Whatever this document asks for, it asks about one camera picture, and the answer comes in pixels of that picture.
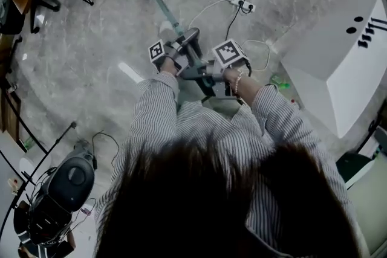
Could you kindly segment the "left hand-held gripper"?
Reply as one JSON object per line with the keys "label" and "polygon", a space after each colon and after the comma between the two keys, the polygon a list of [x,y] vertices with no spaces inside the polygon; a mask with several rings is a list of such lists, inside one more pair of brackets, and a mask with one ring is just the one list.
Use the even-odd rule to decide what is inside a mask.
{"label": "left hand-held gripper", "polygon": [[165,58],[170,58],[179,76],[189,66],[190,62],[200,62],[203,53],[199,45],[200,30],[197,27],[188,29],[173,42],[164,43],[162,39],[148,48],[150,61],[157,71],[161,71]]}

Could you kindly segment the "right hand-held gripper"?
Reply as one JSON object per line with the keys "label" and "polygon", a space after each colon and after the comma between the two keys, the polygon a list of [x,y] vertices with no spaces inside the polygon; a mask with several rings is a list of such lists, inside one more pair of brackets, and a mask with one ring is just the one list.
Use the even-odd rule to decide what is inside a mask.
{"label": "right hand-held gripper", "polygon": [[250,59],[242,49],[241,45],[233,39],[227,39],[212,48],[214,60],[212,63],[187,66],[180,73],[180,78],[184,80],[197,80],[211,77],[213,80],[212,90],[216,98],[236,98],[233,95],[232,87],[223,79],[226,68],[238,69],[246,66],[249,73]]}

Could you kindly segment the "person's left forearm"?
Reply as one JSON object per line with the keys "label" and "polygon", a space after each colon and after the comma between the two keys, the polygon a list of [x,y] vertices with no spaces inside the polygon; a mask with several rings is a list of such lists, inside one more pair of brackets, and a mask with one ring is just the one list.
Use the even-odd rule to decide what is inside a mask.
{"label": "person's left forearm", "polygon": [[145,87],[135,104],[129,130],[132,146],[156,149],[172,141],[177,130],[177,69],[171,58],[165,58],[161,71],[144,81]]}

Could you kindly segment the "person's right forearm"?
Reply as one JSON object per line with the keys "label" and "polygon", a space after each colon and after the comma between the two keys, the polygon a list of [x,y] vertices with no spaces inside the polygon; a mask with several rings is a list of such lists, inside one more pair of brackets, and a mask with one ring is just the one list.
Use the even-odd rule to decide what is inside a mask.
{"label": "person's right forearm", "polygon": [[224,80],[229,82],[255,115],[261,129],[276,143],[303,143],[311,129],[296,109],[275,85],[260,85],[236,69],[226,69]]}

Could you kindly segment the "person's left leg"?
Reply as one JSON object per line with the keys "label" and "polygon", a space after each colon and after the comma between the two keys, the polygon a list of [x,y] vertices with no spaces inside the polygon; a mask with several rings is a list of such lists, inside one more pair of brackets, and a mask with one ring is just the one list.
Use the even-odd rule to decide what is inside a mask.
{"label": "person's left leg", "polygon": [[205,108],[202,103],[204,94],[196,82],[192,80],[178,80],[179,94],[177,101],[177,112],[196,108]]}

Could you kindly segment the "person's leg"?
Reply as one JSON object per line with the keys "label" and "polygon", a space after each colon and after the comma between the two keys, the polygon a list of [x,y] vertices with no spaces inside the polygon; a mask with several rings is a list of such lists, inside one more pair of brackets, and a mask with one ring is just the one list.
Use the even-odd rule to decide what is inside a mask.
{"label": "person's leg", "polygon": [[229,120],[234,117],[234,115],[239,111],[240,107],[242,106],[242,104],[240,104],[240,102],[237,100],[218,99],[215,97],[210,98],[208,103],[209,108]]}
{"label": "person's leg", "polygon": [[177,112],[196,108],[205,108],[202,103],[204,94],[196,82],[192,80],[178,80],[179,94],[177,101]]}

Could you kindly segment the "person's left white shoe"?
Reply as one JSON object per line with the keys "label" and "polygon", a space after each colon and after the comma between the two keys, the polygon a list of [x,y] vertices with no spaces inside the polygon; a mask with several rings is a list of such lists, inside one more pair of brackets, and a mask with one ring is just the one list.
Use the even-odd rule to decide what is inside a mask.
{"label": "person's left white shoe", "polygon": [[174,35],[175,31],[174,31],[174,28],[173,28],[171,22],[169,22],[169,21],[162,21],[160,23],[160,25],[159,25],[158,33],[159,33],[159,35],[162,35],[162,34]]}

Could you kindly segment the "person's right leg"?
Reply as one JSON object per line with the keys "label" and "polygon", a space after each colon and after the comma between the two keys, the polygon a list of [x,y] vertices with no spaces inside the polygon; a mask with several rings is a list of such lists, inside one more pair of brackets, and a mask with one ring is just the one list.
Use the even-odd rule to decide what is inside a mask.
{"label": "person's right leg", "polygon": [[218,99],[215,97],[210,98],[208,103],[209,108],[229,120],[234,117],[234,115],[239,111],[240,107],[242,106],[242,104],[240,104],[240,102],[237,100]]}

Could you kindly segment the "person's striped shirt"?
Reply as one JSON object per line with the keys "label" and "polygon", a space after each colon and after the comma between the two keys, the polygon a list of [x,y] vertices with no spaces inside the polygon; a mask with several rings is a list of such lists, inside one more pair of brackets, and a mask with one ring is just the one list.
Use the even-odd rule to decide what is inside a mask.
{"label": "person's striped shirt", "polygon": [[[307,141],[303,143],[291,143],[304,146],[311,156],[317,161],[318,166],[327,177],[328,184],[337,196],[345,214],[348,216],[350,225],[355,233],[355,240],[363,257],[369,256],[369,251],[356,220],[354,207],[348,196],[345,182],[336,167],[334,158],[327,152],[325,146],[313,130],[311,124],[303,116],[311,129]],[[212,135],[216,145],[222,150],[229,150],[240,164],[246,164],[248,160],[264,160],[275,146],[281,144],[272,140],[271,136],[264,132],[251,107],[241,106],[234,117],[229,120],[219,113],[205,107],[177,112],[177,130],[175,138],[198,140],[201,146],[205,145],[207,137]],[[129,135],[123,143],[122,149],[114,161],[111,175],[111,187],[100,197],[96,206],[95,220],[98,230],[102,225],[112,207],[112,201],[118,191],[119,181],[127,167],[137,157],[140,147],[132,146]]]}

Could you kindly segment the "white power strip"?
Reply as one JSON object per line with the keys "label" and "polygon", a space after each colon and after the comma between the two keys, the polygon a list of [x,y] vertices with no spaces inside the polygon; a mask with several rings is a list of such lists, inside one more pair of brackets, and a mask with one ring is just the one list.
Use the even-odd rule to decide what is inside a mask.
{"label": "white power strip", "polygon": [[255,9],[256,9],[256,6],[253,5],[252,3],[248,2],[248,1],[244,1],[244,0],[230,0],[230,3],[234,6],[236,6],[237,8],[240,7],[241,11],[245,11],[245,12],[255,12]]}

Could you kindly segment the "crumpled plastic bottle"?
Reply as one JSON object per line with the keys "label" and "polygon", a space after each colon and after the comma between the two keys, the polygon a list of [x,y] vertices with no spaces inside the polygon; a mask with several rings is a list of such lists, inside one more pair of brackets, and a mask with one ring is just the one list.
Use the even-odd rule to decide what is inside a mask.
{"label": "crumpled plastic bottle", "polygon": [[289,89],[291,86],[283,77],[277,74],[271,76],[270,83],[276,85],[279,90]]}

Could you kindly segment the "large white box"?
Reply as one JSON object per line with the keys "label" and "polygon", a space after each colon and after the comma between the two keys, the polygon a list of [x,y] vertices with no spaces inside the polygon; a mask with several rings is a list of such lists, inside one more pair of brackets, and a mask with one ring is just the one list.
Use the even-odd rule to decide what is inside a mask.
{"label": "large white box", "polygon": [[344,137],[387,70],[383,1],[337,0],[281,63],[305,109]]}

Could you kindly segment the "black office chair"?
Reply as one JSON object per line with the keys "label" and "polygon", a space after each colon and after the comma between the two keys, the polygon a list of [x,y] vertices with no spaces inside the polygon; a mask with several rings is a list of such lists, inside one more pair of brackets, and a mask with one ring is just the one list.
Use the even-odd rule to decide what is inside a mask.
{"label": "black office chair", "polygon": [[[58,0],[32,0],[30,7],[30,32],[33,34],[38,33],[40,30],[40,27],[34,26],[38,6],[45,7],[53,12],[58,12],[60,10],[60,2]],[[7,35],[19,34],[24,26],[24,21],[25,14],[19,12],[12,0],[8,0],[7,19],[5,24],[0,28],[0,33]]]}
{"label": "black office chair", "polygon": [[14,42],[13,42],[13,46],[11,48],[11,51],[10,51],[10,54],[9,54],[9,57],[7,59],[7,63],[6,63],[6,74],[8,73],[11,73],[12,70],[11,70],[11,63],[13,61],[13,58],[14,58],[14,55],[15,55],[15,52],[16,52],[16,49],[18,47],[18,45],[23,41],[23,38],[22,36],[19,36]]}

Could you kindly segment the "white box with purple print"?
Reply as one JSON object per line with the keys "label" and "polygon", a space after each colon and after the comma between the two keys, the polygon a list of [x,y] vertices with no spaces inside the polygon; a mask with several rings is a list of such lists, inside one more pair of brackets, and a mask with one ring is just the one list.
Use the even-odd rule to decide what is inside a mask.
{"label": "white box with purple print", "polygon": [[91,203],[86,203],[81,206],[80,210],[76,211],[74,215],[74,222],[78,223],[93,216],[95,204],[95,200],[92,200]]}

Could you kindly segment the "dark green bin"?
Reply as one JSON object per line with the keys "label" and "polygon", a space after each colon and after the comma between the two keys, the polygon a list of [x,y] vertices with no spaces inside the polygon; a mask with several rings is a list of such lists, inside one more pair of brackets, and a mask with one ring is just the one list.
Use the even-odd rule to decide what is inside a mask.
{"label": "dark green bin", "polygon": [[355,152],[347,152],[336,161],[336,166],[344,182],[347,183],[362,168],[371,163],[373,163],[373,160],[367,156]]}

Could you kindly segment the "white round container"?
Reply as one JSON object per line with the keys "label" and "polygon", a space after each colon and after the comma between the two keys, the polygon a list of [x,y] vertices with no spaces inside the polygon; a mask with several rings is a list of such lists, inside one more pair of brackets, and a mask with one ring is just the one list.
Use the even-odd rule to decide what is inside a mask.
{"label": "white round container", "polygon": [[[30,176],[35,170],[35,168],[37,167],[37,165],[39,164],[39,162],[40,162],[40,159],[32,160],[30,158],[23,157],[19,161],[19,170],[20,172],[25,172],[28,176]],[[51,156],[49,155],[39,166],[36,173],[33,175],[32,180],[36,182],[39,179],[39,177],[51,167],[51,163],[52,163],[52,159],[51,159]]]}

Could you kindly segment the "brown wooden cabinet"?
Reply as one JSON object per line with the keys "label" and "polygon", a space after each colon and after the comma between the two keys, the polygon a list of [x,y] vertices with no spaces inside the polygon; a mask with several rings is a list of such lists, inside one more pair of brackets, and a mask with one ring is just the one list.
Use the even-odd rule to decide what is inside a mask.
{"label": "brown wooden cabinet", "polygon": [[7,98],[18,113],[21,111],[21,99],[12,92],[10,95],[0,90],[0,131],[7,131],[14,140],[19,139],[20,122],[12,110]]}

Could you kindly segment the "grey cloth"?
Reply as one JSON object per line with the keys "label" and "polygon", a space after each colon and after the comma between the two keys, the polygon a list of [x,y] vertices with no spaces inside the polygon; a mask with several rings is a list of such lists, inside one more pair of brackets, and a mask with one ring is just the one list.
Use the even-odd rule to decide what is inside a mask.
{"label": "grey cloth", "polygon": [[0,0],[0,28],[5,24],[7,19],[8,0]]}

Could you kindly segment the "grey box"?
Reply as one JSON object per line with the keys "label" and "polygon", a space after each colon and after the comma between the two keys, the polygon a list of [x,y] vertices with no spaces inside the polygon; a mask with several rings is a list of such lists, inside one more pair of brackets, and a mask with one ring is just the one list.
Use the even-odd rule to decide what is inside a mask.
{"label": "grey box", "polygon": [[374,138],[379,144],[379,149],[387,157],[387,131],[378,126],[374,132]]}

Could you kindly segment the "white table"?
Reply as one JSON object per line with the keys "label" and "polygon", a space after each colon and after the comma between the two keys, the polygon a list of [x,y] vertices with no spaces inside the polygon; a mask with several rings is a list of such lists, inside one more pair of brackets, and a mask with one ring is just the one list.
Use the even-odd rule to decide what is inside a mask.
{"label": "white table", "polygon": [[[41,159],[44,153],[33,146],[24,152],[12,139],[8,132],[0,133],[0,258],[19,258],[19,239],[13,228],[13,210],[6,215],[13,199],[8,179],[16,178],[21,186],[22,176],[19,161],[23,157]],[[76,242],[76,249],[67,258],[92,258],[96,244],[96,228],[93,216],[81,222],[74,222],[72,227]]]}

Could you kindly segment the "pale green table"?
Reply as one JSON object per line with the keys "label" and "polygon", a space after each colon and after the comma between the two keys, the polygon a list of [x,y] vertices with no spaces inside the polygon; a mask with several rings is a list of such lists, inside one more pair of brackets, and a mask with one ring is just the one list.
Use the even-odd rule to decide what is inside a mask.
{"label": "pale green table", "polygon": [[370,258],[387,258],[387,157],[368,162],[346,186]]}

